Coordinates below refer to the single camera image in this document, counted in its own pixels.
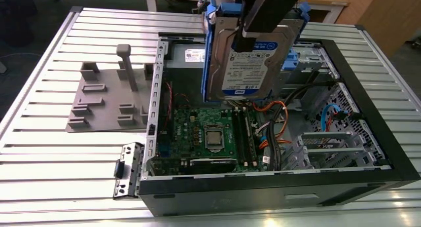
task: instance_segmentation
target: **black cable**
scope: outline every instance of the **black cable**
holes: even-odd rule
[[[203,0],[199,6],[191,9],[191,14],[194,14],[194,11],[199,12],[202,10],[203,6],[206,5],[206,2],[207,0]]]
[[[275,146],[275,154],[277,154],[277,156],[278,156],[277,159],[278,159],[278,161],[279,161],[279,162],[275,163],[275,168],[277,168],[277,170],[281,170],[281,163],[282,163],[282,161],[281,161],[281,155],[282,155],[281,152],[282,152],[282,151],[281,151],[281,147],[278,147],[278,144],[277,144],[277,146]]]
[[[324,82],[316,82],[316,83],[311,83],[311,84],[305,84],[301,87],[298,87],[285,98],[283,100],[283,104],[285,106],[289,105],[289,103],[294,100],[294,98],[301,95],[301,93],[303,93],[307,89],[310,89],[311,87],[315,86],[332,86],[336,83],[336,81],[324,81]],[[274,163],[274,148],[277,146],[277,142],[275,142],[275,136],[274,136],[274,121],[278,118],[279,114],[282,112],[282,106],[275,110],[273,118],[269,120],[269,126],[266,129],[266,139],[267,139],[267,146],[270,148],[270,159],[269,159],[269,170],[274,170],[277,171],[277,169],[281,167],[281,155],[278,154],[278,158],[277,158],[277,163]]]

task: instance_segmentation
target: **aluminum slotted table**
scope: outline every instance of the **aluminum slotted table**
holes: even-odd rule
[[[118,68],[115,45],[131,63],[154,62],[157,32],[201,33],[201,16],[73,8],[0,124],[0,225],[118,221],[119,226],[412,226],[421,223],[421,181],[343,206],[153,218],[142,201],[113,201],[121,145],[139,132],[63,131],[82,61]],[[421,172],[421,104],[363,30],[309,23],[302,38],[335,41],[390,130]]]

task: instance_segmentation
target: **motherboard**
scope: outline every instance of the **motherboard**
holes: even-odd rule
[[[158,156],[153,158],[154,175],[265,170],[255,150],[255,115],[246,108],[175,109],[167,139],[161,139]]]

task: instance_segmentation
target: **wire bundle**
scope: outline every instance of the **wire bundle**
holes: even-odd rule
[[[286,119],[286,106],[289,105],[289,103],[294,100],[294,98],[297,98],[302,93],[306,92],[307,89],[310,89],[311,87],[315,86],[332,86],[336,82],[335,81],[324,81],[324,82],[315,82],[311,84],[305,84],[301,87],[298,87],[285,98],[282,107],[279,107],[273,115],[273,118],[269,120],[269,126],[266,129],[266,138],[267,138],[267,146],[270,148],[270,161],[269,161],[269,170],[279,170],[281,169],[281,155],[278,151],[278,145],[277,145],[277,138],[283,134],[283,131],[281,130],[279,133],[274,134],[274,121],[277,120],[277,118],[279,117],[279,114],[282,112],[282,110],[285,110],[285,119]]]
[[[275,104],[279,104],[279,105],[281,105],[281,109],[285,110],[285,121],[283,121],[283,125],[282,125],[282,128],[281,128],[279,132],[275,134],[275,139],[277,139],[275,142],[277,142],[278,144],[285,144],[285,143],[290,143],[290,142],[286,141],[286,140],[278,139],[278,138],[282,136],[283,132],[285,132],[286,122],[287,122],[287,109],[286,109],[286,106],[285,106],[283,102],[279,101],[279,100],[271,101],[271,102],[270,102],[265,107],[262,107],[262,108],[258,108],[257,105],[255,105],[255,103],[253,103],[253,108],[254,108],[255,111],[265,112],[265,111],[267,111],[267,110],[271,108],[271,106],[275,105]],[[258,128],[257,131],[259,132],[266,126],[269,126],[269,122],[265,123],[265,124]],[[258,148],[259,148],[259,149],[263,149],[266,146],[267,146],[267,140],[263,140],[263,142],[259,144]]]

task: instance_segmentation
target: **connector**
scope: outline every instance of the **connector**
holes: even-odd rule
[[[331,119],[340,121],[346,118],[346,116],[347,116],[347,111],[339,111],[331,115]]]
[[[362,113],[350,112],[350,114],[348,114],[348,119],[350,119],[350,120],[359,120],[359,119],[363,119],[363,115],[362,115]]]

